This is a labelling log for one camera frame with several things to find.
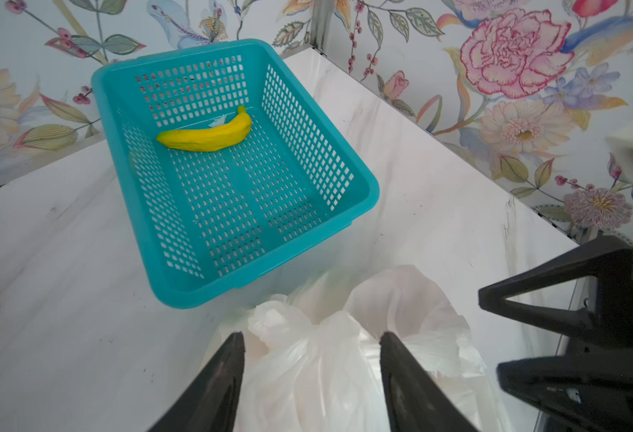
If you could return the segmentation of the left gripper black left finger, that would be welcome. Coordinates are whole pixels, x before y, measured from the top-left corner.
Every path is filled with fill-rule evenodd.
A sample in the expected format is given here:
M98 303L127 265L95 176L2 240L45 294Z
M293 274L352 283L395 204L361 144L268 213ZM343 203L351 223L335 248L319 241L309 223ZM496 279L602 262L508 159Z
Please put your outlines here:
M244 376L244 335L232 333L152 431L232 431Z

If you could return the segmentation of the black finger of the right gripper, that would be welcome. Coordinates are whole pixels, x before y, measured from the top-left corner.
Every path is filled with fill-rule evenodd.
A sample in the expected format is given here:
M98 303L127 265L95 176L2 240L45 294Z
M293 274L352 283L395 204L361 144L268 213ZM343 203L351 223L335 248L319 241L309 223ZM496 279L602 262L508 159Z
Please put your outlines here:
M633 337L633 249L614 236L577 246L478 291L484 311L598 346Z
M498 365L504 392L555 421L633 421L633 348Z

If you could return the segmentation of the white plastic bag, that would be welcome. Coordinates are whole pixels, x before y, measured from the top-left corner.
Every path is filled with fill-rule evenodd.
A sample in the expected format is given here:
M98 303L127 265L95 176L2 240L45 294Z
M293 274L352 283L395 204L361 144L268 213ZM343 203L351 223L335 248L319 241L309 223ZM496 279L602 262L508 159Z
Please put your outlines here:
M379 365L388 331L475 428L513 427L467 320L414 266L361 283L343 269L326 272L231 314L208 353L237 331L246 350L238 431L388 430Z

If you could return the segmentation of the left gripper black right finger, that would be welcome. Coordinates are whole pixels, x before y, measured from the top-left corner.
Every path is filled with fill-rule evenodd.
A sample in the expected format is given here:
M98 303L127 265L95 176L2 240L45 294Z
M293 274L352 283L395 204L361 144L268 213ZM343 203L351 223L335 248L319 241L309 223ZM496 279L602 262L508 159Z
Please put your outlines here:
M381 379L392 431L476 430L395 333L384 333L379 345Z

